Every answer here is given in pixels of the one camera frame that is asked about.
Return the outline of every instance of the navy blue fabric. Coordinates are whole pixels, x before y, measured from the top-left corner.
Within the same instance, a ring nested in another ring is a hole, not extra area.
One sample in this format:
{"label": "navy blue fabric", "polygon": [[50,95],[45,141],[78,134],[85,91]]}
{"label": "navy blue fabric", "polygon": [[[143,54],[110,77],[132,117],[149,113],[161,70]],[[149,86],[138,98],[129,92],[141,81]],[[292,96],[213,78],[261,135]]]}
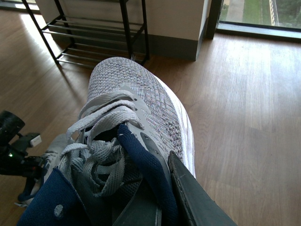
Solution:
{"label": "navy blue fabric", "polygon": [[[55,215],[57,205],[62,215]],[[18,226],[89,226],[84,207],[68,180],[54,169],[21,216]]]}
{"label": "navy blue fabric", "polygon": [[177,225],[178,208],[175,197],[159,160],[140,144],[135,135],[124,124],[119,126],[118,140],[152,188],[162,208],[167,225]]}

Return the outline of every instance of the wooden floor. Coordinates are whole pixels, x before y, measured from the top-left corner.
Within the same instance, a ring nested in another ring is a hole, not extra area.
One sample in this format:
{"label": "wooden floor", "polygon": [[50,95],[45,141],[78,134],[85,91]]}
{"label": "wooden floor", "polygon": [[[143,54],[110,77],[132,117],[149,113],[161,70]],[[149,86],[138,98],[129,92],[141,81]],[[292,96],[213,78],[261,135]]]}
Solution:
{"label": "wooden floor", "polygon": [[[72,125],[91,70],[60,71],[30,18],[0,10],[0,110],[40,132],[42,154]],[[196,62],[145,65],[179,97],[195,137],[198,182],[240,226],[301,225],[301,45],[216,34]],[[24,178],[0,176],[0,225],[15,225]]]}

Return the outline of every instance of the grass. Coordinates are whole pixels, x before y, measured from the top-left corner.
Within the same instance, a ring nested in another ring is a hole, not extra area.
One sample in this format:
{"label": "grass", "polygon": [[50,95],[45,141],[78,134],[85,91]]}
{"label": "grass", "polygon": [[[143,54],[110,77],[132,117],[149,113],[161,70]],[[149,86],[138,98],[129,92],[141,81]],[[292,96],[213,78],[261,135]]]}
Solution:
{"label": "grass", "polygon": [[261,24],[261,0],[245,0],[243,23]]}
{"label": "grass", "polygon": [[262,0],[262,25],[271,25],[269,0]]}
{"label": "grass", "polygon": [[220,15],[220,21],[227,21],[227,14],[228,14],[228,5],[223,5],[222,10],[221,10],[221,15]]}
{"label": "grass", "polygon": [[271,25],[269,0],[245,0],[243,23]]}

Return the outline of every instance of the camera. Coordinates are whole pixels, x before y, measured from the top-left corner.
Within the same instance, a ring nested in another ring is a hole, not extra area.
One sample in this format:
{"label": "camera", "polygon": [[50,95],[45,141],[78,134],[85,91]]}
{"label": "camera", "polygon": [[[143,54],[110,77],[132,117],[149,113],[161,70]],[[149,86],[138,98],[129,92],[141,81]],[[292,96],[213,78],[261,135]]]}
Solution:
{"label": "camera", "polygon": [[[0,174],[39,179],[44,161],[39,156],[26,157],[26,149],[41,142],[40,134],[23,136],[19,132],[24,126],[25,123],[11,112],[0,113]],[[17,135],[19,138],[10,144]]]}

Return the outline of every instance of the wall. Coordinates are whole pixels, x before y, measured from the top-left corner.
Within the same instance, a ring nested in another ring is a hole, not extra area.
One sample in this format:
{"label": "wall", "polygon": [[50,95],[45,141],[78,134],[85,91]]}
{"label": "wall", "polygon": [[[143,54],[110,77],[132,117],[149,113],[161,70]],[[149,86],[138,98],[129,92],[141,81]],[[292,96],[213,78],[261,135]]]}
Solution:
{"label": "wall", "polygon": [[[184,46],[179,47],[178,55],[185,49],[185,43],[189,42],[187,46],[195,48],[192,55],[196,58],[198,40],[207,17],[208,1],[146,0],[148,30],[152,36],[150,40],[156,40],[158,36],[173,38],[173,42],[179,39]],[[47,22],[58,15],[53,1],[36,0],[36,2]],[[89,0],[61,0],[61,4],[67,15],[87,17],[88,14],[89,17],[121,20],[119,4]],[[127,8],[132,22],[142,21],[141,1],[130,0]]]}

